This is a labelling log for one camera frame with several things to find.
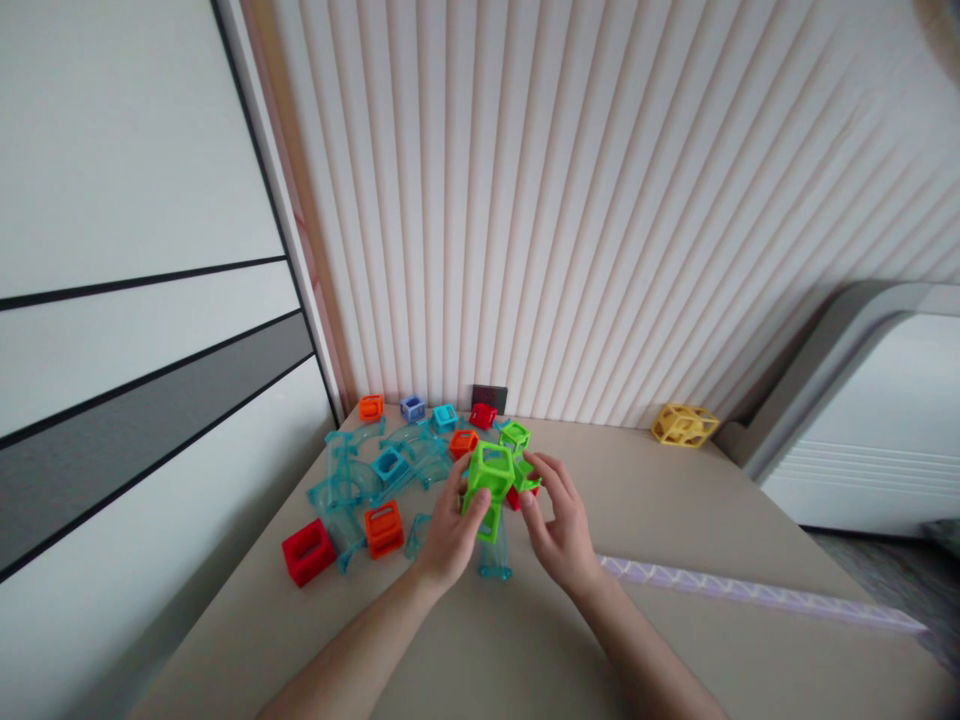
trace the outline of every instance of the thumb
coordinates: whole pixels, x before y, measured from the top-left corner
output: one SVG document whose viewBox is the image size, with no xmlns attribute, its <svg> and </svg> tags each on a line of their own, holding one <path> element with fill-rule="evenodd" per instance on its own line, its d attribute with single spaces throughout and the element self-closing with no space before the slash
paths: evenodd
<svg viewBox="0 0 960 720">
<path fill-rule="evenodd" d="M 487 514 L 490 507 L 490 491 L 487 488 L 477 490 L 473 499 L 470 501 L 470 507 L 463 516 L 463 528 L 467 535 L 476 535 L 480 529 L 480 523 L 483 522 L 483 516 Z"/>
<path fill-rule="evenodd" d="M 547 526 L 543 522 L 543 515 L 540 514 L 540 506 L 533 493 L 524 492 L 520 494 L 520 511 L 523 513 L 523 521 L 527 524 L 527 530 L 530 532 L 530 542 L 534 549 L 545 547 L 550 536 L 547 534 Z"/>
</svg>

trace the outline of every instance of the vertical wall panel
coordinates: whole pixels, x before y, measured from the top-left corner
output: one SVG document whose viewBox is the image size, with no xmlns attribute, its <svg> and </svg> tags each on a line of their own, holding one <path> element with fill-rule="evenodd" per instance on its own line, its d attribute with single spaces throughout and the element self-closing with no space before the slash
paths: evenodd
<svg viewBox="0 0 960 720">
<path fill-rule="evenodd" d="M 279 4 L 358 392 L 727 417 L 844 284 L 956 281 L 960 70 L 914 12 Z"/>
</svg>

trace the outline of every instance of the black stripe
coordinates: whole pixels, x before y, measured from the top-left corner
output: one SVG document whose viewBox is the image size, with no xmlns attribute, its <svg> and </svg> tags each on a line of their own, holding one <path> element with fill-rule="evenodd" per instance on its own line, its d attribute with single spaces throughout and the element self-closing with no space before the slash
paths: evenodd
<svg viewBox="0 0 960 720">
<path fill-rule="evenodd" d="M 277 210 L 276 198 L 273 196 L 273 190 L 270 187 L 270 178 L 267 175 L 267 166 L 263 161 L 263 153 L 260 152 L 260 143 L 257 142 L 257 133 L 253 127 L 253 118 L 250 114 L 250 107 L 247 104 L 246 95 L 243 93 L 243 85 L 240 82 L 240 73 L 237 71 L 237 63 L 230 51 L 230 41 L 227 39 L 227 29 L 223 22 L 223 16 L 220 14 L 220 6 L 217 0 L 210 0 L 210 6 L 213 8 L 213 15 L 217 20 L 217 30 L 220 31 L 220 42 L 223 44 L 223 51 L 227 55 L 227 63 L 230 65 L 230 74 L 233 76 L 233 86 L 237 91 L 237 98 L 240 100 L 240 107 L 243 110 L 243 118 L 247 121 L 247 132 L 250 134 L 250 143 L 253 145 L 253 152 L 257 156 L 257 165 L 260 167 L 260 177 L 263 179 L 263 187 L 270 199 L 270 210 L 273 212 L 273 221 L 277 224 L 277 234 L 280 236 L 280 245 L 283 246 L 283 254 L 287 259 L 287 268 L 290 270 L 290 282 L 293 283 L 294 290 L 297 291 L 297 300 L 300 301 L 300 308 L 304 311 L 304 320 L 307 319 L 307 306 L 304 305 L 303 294 L 300 292 L 300 283 L 297 282 L 297 274 L 293 271 L 293 260 L 290 257 L 289 244 L 296 242 L 295 238 L 288 238 L 283 232 L 283 226 L 280 224 L 280 211 Z M 307 321 L 307 330 L 310 330 L 310 323 Z M 342 421 L 337 415 L 337 406 L 333 402 L 333 395 L 330 393 L 330 383 L 327 381 L 327 374 L 323 370 L 323 363 L 320 362 L 320 349 L 313 338 L 313 332 L 307 333 L 310 336 L 310 345 L 313 347 L 314 357 L 317 358 L 317 369 L 320 370 L 320 379 L 323 380 L 323 391 L 327 394 L 327 402 L 330 403 L 330 412 L 333 414 L 333 423 L 340 428 Z"/>
<path fill-rule="evenodd" d="M 216 345 L 211 345 L 205 350 L 201 350 L 198 353 L 194 353 L 193 355 L 185 357 L 181 360 L 177 360 L 175 363 L 171 363 L 166 367 L 162 367 L 159 370 L 154 370 L 153 372 L 143 375 L 142 377 L 138 377 L 135 380 L 131 380 L 128 383 L 120 385 L 119 387 L 115 387 L 112 390 L 108 390 L 107 392 L 102 393 L 101 395 L 97 395 L 96 397 L 90 398 L 89 400 L 84 400 L 82 403 L 78 403 L 77 405 L 74 405 L 73 407 L 69 407 L 66 410 L 61 410 L 55 415 L 46 417 L 43 420 L 38 420 L 32 425 L 27 425 L 24 428 L 20 428 L 19 430 L 16 430 L 15 432 L 12 432 L 3 438 L 0 438 L 0 450 L 4 450 L 10 447 L 11 445 L 15 445 L 16 443 L 21 442 L 22 440 L 25 440 L 31 435 L 36 435 L 38 432 L 43 432 L 44 430 L 47 430 L 48 428 L 51 428 L 54 425 L 58 425 L 59 423 L 62 423 L 64 420 L 67 420 L 76 415 L 79 415 L 82 412 L 86 412 L 90 408 L 96 407 L 97 405 L 101 405 L 107 402 L 108 400 L 112 400 L 113 398 L 119 397 L 120 395 L 130 392 L 134 388 L 138 388 L 141 385 L 146 385 L 148 382 L 156 380 L 158 377 L 161 377 L 163 375 L 166 375 L 167 373 L 173 372 L 174 370 L 182 368 L 185 365 L 189 365 L 195 360 L 199 360 L 200 358 L 206 357 L 211 353 L 215 353 L 218 350 L 222 350 L 228 345 L 232 345 L 233 343 L 239 340 L 243 340 L 246 337 L 250 337 L 254 333 L 260 332 L 264 328 L 268 328 L 271 325 L 276 325 L 277 323 L 283 322 L 287 318 L 291 318 L 294 315 L 299 315 L 300 313 L 301 313 L 300 310 L 291 310 L 285 315 L 281 315 L 280 317 L 276 317 L 273 320 L 268 320 L 267 322 L 257 325 L 256 327 L 250 328 L 249 330 L 245 330 L 239 335 L 234 335 L 232 338 L 228 338 L 223 342 L 219 342 Z"/>
<path fill-rule="evenodd" d="M 255 267 L 257 265 L 268 265 L 286 259 L 286 255 L 276 255 L 258 260 L 244 260 L 243 262 L 227 263 L 225 265 L 211 265 L 210 267 L 197 268 L 195 270 L 178 270 L 177 272 L 147 275 L 146 277 L 132 278 L 130 280 L 114 280 L 113 282 L 98 283 L 96 285 L 84 285 L 82 287 L 66 288 L 64 290 L 50 290 L 32 295 L 18 295 L 0 300 L 0 311 L 16 310 L 17 308 L 60 302 L 61 300 L 73 300 L 88 295 L 116 292 L 117 290 L 129 290 L 130 288 L 156 285 L 157 283 L 170 282 L 171 280 L 186 280 L 187 278 L 199 277 L 201 275 L 212 275 L 213 273 L 240 270 L 241 268 Z"/>
<path fill-rule="evenodd" d="M 306 362 L 307 360 L 309 360 L 311 357 L 313 357 L 313 353 L 312 353 L 312 352 L 311 352 L 310 354 L 306 355 L 306 356 L 305 356 L 304 358 L 302 358 L 301 360 L 298 360 L 297 362 L 295 362 L 293 365 L 291 365 L 289 368 L 287 368 L 286 370 L 284 370 L 284 371 L 283 371 L 282 373 L 280 373 L 279 375 L 277 375 L 277 377 L 275 377 L 273 380 L 271 380 L 270 382 L 268 382 L 268 383 L 267 383 L 266 385 L 264 385 L 262 388 L 260 388 L 260 389 L 257 390 L 255 393 L 253 393 L 252 395 L 250 395 L 246 400 L 244 400 L 244 401 L 242 401 L 241 403 L 239 403 L 238 405 L 236 405 L 236 406 L 235 406 L 233 409 L 231 409 L 229 412 L 224 413 L 224 414 L 221 415 L 219 418 L 217 418 L 216 420 L 214 420 L 212 423 L 210 423 L 209 425 L 207 425 L 205 428 L 203 428 L 202 430 L 200 430 L 199 432 L 197 432 L 195 435 L 193 435 L 192 437 L 190 437 L 188 440 L 186 440 L 186 441 L 184 441 L 183 443 L 181 443 L 178 447 L 176 447 L 176 448 L 174 448 L 173 450 L 171 450 L 169 453 L 167 453 L 167 454 L 164 455 L 162 458 L 160 458 L 159 460 L 157 460 L 157 462 L 153 463 L 153 465 L 151 465 L 150 467 L 144 469 L 142 472 L 140 472 L 140 473 L 138 473 L 137 475 L 135 475 L 134 477 L 132 477 L 132 478 L 131 478 L 128 482 L 126 482 L 124 485 L 122 485 L 121 487 L 117 488 L 115 491 L 113 491 L 112 493 L 110 493 L 109 495 L 107 495 L 105 498 L 103 498 L 101 501 L 99 501 L 99 502 L 96 503 L 95 505 L 91 506 L 89 509 L 87 509 L 87 510 L 86 510 L 85 512 L 83 512 L 82 514 L 78 515 L 76 518 L 74 518 L 73 520 L 71 520 L 68 524 L 64 525 L 62 528 L 60 528 L 60 529 L 57 530 L 55 533 L 53 533 L 52 535 L 50 535 L 46 540 L 44 540 L 43 542 L 39 543 L 38 545 L 36 545 L 34 548 L 32 548 L 31 550 L 29 550 L 28 552 L 26 552 L 26 553 L 24 553 L 23 555 L 21 555 L 19 558 L 17 558 L 17 559 L 14 560 L 12 563 L 10 563 L 10 564 L 7 565 L 5 568 L 3 568 L 3 570 L 0 570 L 0 583 L 2 583 L 2 582 L 3 582 L 4 580 L 6 580 L 8 577 L 10 577 L 11 575 L 13 575 L 13 574 L 14 574 L 15 572 L 17 572 L 18 570 L 20 570 L 23 566 L 25 566 L 25 565 L 26 565 L 27 563 L 29 563 L 31 560 L 35 559 L 38 555 L 40 555 L 40 553 L 44 552 L 45 550 L 47 550 L 48 548 L 50 548 L 51 546 L 53 546 L 55 543 L 59 542 L 59 541 L 62 540 L 64 537 L 66 537 L 67 535 L 69 535 L 71 532 L 73 532 L 74 530 L 76 530 L 78 527 L 80 527 L 81 525 L 83 525 L 83 523 L 85 523 L 87 520 L 89 520 L 90 518 L 92 518 L 92 517 L 93 517 L 94 515 L 96 515 L 98 512 L 100 512 L 101 510 L 103 510 L 107 505 L 109 505 L 110 503 L 112 503 L 114 500 L 116 500 L 117 498 L 119 498 L 121 495 L 123 495 L 124 493 L 126 493 L 126 492 L 127 492 L 128 490 L 130 490 L 131 488 L 135 487 L 137 484 L 139 484 L 141 480 L 143 480 L 144 478 L 148 477 L 151 473 L 155 472 L 157 469 L 159 469 L 159 468 L 160 468 L 161 466 L 163 466 L 165 463 L 169 462 L 171 459 L 173 459 L 174 457 L 176 457 L 177 455 L 179 455 L 181 452 L 183 452 L 184 450 L 186 450 L 188 447 L 190 447 L 191 445 L 193 445 L 193 443 L 195 443 L 197 440 L 199 440 L 200 438 L 202 438 L 202 437 L 203 437 L 204 435 L 206 435 L 208 432 L 210 432 L 210 431 L 213 430 L 215 427 L 217 427 L 218 425 L 220 425 L 224 420 L 227 420 L 227 419 L 230 418 L 232 415 L 234 415 L 238 410 L 243 409 L 244 407 L 246 407 L 247 405 L 249 405 L 251 402 L 253 402 L 254 400 L 256 400 L 260 395 L 262 395 L 264 392 L 266 392 L 267 390 L 269 390 L 272 386 L 276 385 L 280 380 L 282 380 L 282 379 L 285 378 L 287 375 L 289 375 L 290 373 L 292 373 L 294 370 L 296 370 L 298 367 L 300 367 L 303 363 L 305 363 L 305 362 Z"/>
</svg>

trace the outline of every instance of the orange plastic cube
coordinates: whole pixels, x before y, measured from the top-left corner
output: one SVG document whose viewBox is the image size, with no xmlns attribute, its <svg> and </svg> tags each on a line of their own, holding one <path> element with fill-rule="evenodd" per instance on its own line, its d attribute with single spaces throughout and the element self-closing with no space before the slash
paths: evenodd
<svg viewBox="0 0 960 720">
<path fill-rule="evenodd" d="M 707 441 L 719 424 L 706 408 L 669 403 L 663 406 L 650 432 L 663 445 L 696 448 Z"/>
<path fill-rule="evenodd" d="M 450 457 L 459 460 L 467 453 L 473 452 L 480 438 L 473 430 L 457 430 L 450 438 Z"/>
<path fill-rule="evenodd" d="M 403 524 L 397 501 L 391 500 L 383 507 L 368 510 L 363 516 L 367 526 L 367 547 L 370 557 L 378 560 L 387 553 L 403 547 Z"/>
<path fill-rule="evenodd" d="M 383 415 L 383 395 L 364 395 L 360 398 L 360 419 L 376 422 Z"/>
</svg>

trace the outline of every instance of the lime green toy block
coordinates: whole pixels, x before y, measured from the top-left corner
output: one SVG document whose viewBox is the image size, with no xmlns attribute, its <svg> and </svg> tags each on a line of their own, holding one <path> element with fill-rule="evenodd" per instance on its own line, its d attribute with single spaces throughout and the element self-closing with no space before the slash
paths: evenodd
<svg viewBox="0 0 960 720">
<path fill-rule="evenodd" d="M 533 465 L 523 458 L 518 458 L 513 464 L 513 487 L 517 493 L 533 492 L 540 487 L 540 478 L 529 480 L 527 476 L 533 472 Z"/>
<path fill-rule="evenodd" d="M 513 453 L 509 448 L 488 442 L 477 443 L 470 469 L 467 475 L 467 492 L 463 496 L 463 510 L 466 512 L 470 501 L 480 488 L 490 491 L 490 508 L 480 523 L 477 539 L 495 543 L 500 528 L 500 507 L 516 477 Z"/>
<path fill-rule="evenodd" d="M 500 444 L 520 455 L 530 444 L 530 431 L 514 420 L 500 428 Z"/>
</svg>

